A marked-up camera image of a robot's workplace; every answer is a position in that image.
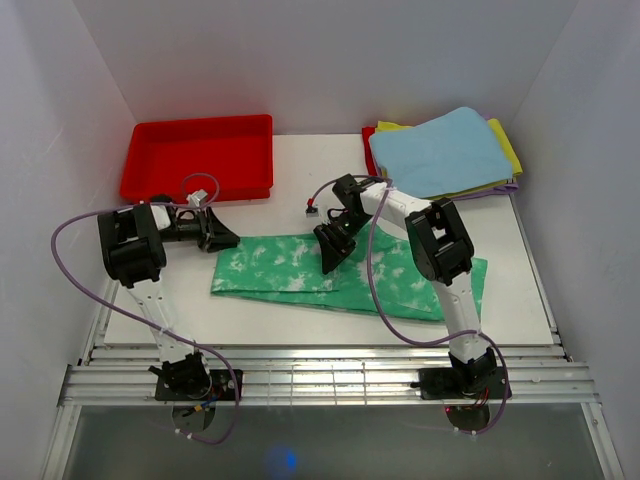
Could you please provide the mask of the green tie-dye trousers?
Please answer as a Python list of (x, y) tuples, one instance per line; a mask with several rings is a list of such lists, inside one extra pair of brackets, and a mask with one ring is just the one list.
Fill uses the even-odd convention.
[[(356, 248), (324, 275), (320, 247), (312, 234), (245, 237), (217, 256), (211, 293), (269, 303), (375, 315), (366, 259), (370, 227), (356, 236)], [(420, 275), (409, 242), (377, 228), (372, 256), (376, 291), (386, 315), (442, 323), (433, 286)]]

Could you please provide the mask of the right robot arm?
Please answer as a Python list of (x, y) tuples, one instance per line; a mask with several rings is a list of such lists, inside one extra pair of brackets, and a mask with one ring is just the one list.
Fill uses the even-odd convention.
[(333, 272), (348, 258), (363, 227), (383, 219), (401, 228), (417, 271), (436, 292), (448, 332), (450, 367), (420, 374), (417, 388), (431, 398), (488, 395), (500, 370), (497, 349), (481, 330), (471, 282), (474, 246), (454, 203), (413, 197), (376, 176), (346, 174), (325, 186), (342, 210), (313, 230), (322, 272)]

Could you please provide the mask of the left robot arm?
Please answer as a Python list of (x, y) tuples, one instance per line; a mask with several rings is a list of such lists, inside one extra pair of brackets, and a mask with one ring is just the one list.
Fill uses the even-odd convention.
[(161, 366), (150, 371), (174, 394), (194, 400), (208, 397), (213, 380), (203, 354), (164, 292), (164, 245), (193, 242), (205, 253), (216, 253), (237, 247), (240, 237), (217, 218), (204, 190), (189, 194), (185, 208), (159, 195), (151, 203), (100, 214), (97, 224), (107, 274), (129, 293), (142, 317), (155, 325), (151, 331)]

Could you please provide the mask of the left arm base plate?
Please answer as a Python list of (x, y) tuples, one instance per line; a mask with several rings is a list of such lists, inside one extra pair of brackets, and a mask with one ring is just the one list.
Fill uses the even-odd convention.
[(242, 398), (244, 371), (235, 369), (234, 375), (235, 378), (232, 378), (229, 371), (225, 369), (211, 369), (209, 387), (193, 395), (173, 392), (162, 380), (158, 380), (153, 398), (156, 401), (166, 402), (204, 402), (215, 397), (218, 402), (234, 402), (236, 397)]

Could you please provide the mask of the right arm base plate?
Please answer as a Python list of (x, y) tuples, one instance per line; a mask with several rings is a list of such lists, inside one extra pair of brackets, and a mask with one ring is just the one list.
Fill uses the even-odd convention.
[(498, 400), (504, 395), (507, 395), (507, 399), (512, 397), (502, 367), (488, 376), (471, 381), (465, 380), (452, 367), (423, 368), (418, 370), (418, 379), (412, 381), (410, 387), (418, 389), (423, 400)]

